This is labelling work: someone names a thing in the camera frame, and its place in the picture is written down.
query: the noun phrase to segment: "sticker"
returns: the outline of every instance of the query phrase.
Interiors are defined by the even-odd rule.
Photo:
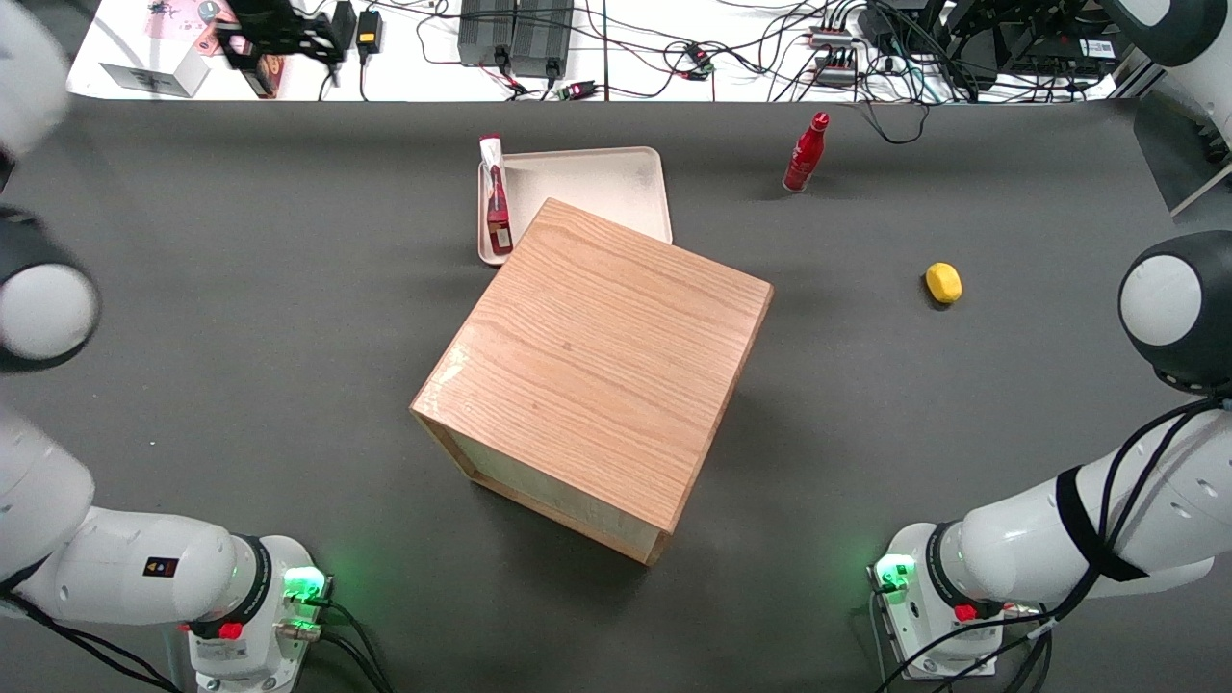
[[[159,559],[150,556],[145,559],[145,577],[175,577],[175,568],[180,565],[180,559]]]
[[[1116,51],[1112,49],[1111,41],[1087,41],[1083,38],[1078,43],[1082,44],[1082,54],[1088,58],[1110,58],[1116,59]]]
[[[243,660],[248,656],[246,640],[197,640],[197,657],[207,662]]]

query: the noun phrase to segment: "yellow sponge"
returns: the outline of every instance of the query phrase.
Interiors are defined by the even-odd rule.
[[[938,303],[954,303],[962,296],[958,270],[947,263],[933,263],[924,273],[924,282]]]

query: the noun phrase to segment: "red aluminum bottle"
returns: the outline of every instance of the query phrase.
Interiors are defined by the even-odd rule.
[[[817,162],[822,160],[822,152],[825,150],[825,126],[830,125],[830,116],[817,113],[813,116],[813,125],[800,136],[796,148],[791,152],[791,163],[787,164],[787,173],[782,176],[782,186],[792,192],[803,192],[808,186],[808,179],[813,176]]]

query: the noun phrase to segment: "black power adapter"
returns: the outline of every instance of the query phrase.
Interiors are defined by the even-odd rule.
[[[384,37],[384,20],[376,10],[360,12],[359,35],[355,47],[360,51],[360,63],[366,63],[368,55],[381,52],[381,39]]]
[[[351,49],[355,41],[355,7],[350,0],[340,0],[334,5],[334,18],[330,20],[338,48],[344,53]]]

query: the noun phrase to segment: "white tray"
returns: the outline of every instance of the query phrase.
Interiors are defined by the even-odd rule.
[[[671,243],[663,162],[649,147],[505,154],[505,196],[514,245],[548,197],[639,233]],[[479,259],[498,266],[509,255],[492,252],[488,186],[479,164]]]

